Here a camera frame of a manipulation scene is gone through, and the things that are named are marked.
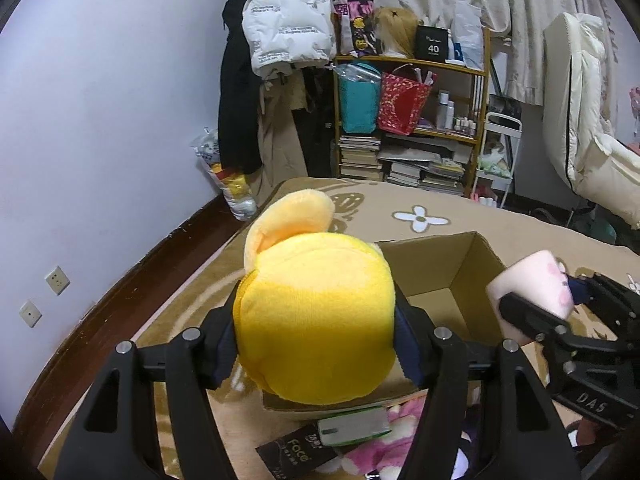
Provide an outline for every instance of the yellow toy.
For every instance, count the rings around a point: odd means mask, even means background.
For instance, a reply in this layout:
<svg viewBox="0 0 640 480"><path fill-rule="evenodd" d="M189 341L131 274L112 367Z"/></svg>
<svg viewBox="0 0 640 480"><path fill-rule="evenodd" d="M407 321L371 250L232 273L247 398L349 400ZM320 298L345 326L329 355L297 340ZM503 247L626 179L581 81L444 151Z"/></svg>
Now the yellow toy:
<svg viewBox="0 0 640 480"><path fill-rule="evenodd" d="M241 365L263 390L305 404L371 393L395 352L394 283L379 250L326 232L334 204L305 189L249 229L233 307Z"/></svg>

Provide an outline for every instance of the white wall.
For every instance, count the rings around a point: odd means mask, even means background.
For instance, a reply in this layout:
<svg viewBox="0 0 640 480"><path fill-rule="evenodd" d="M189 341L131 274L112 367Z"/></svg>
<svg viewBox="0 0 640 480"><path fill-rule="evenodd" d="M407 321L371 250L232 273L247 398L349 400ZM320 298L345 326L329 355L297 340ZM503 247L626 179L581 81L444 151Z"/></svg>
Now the white wall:
<svg viewBox="0 0 640 480"><path fill-rule="evenodd" d="M640 41L622 10L614 0L607 0L611 15L611 27L618 46L618 127L616 138L628 144L634 140L635 118L631 113L629 90L640 86Z"/></svg>
<svg viewBox="0 0 640 480"><path fill-rule="evenodd" d="M214 196L226 0L22 0L0 34L0 414L73 327ZM60 296L44 276L60 265ZM43 314L18 316L25 300Z"/></svg>

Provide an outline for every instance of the white flower pattern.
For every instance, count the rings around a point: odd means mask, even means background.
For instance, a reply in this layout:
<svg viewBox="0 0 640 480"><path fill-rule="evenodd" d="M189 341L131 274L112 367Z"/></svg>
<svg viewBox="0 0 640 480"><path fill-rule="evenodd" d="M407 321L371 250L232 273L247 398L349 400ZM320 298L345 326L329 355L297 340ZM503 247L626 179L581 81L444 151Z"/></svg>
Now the white flower pattern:
<svg viewBox="0 0 640 480"><path fill-rule="evenodd" d="M628 274L627 276L629 278L629 288L632 291L634 291L638 296L640 296L640 283L636 282L636 280L633 279L631 274Z"/></svg>
<svg viewBox="0 0 640 480"><path fill-rule="evenodd" d="M429 225L446 225L449 223L446 218L427 216L427 210L421 205L414 205L413 213L396 211L392 216L396 220L411 222L411 230L415 233L425 232Z"/></svg>

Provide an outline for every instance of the wall socket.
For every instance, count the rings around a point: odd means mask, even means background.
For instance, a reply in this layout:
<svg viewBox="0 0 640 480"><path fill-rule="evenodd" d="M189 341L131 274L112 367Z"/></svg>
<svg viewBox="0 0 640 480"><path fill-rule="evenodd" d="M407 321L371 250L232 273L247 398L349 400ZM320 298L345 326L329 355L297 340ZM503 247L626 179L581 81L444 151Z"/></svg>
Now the wall socket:
<svg viewBox="0 0 640 480"><path fill-rule="evenodd" d="M31 303L31 300L29 300L20 309L20 317L27 325L33 328L38 320L42 317L42 314L36 308L36 306Z"/></svg>
<svg viewBox="0 0 640 480"><path fill-rule="evenodd" d="M57 295L62 294L62 291L65 290L70 283L69 278L64 272L62 272L60 266L57 266L47 274L45 280L49 283L51 290L53 290Z"/></svg>

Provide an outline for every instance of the black card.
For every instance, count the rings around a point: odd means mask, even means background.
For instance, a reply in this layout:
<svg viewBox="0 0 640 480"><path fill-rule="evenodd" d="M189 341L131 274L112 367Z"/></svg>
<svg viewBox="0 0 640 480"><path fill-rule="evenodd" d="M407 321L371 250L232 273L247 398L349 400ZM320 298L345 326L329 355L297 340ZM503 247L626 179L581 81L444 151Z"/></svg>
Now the black card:
<svg viewBox="0 0 640 480"><path fill-rule="evenodd" d="M276 480L292 480L337 456L334 448L323 446L315 424L255 448Z"/></svg>
<svg viewBox="0 0 640 480"><path fill-rule="evenodd" d="M444 63L449 59L449 31L420 26L415 31L415 57Z"/></svg>

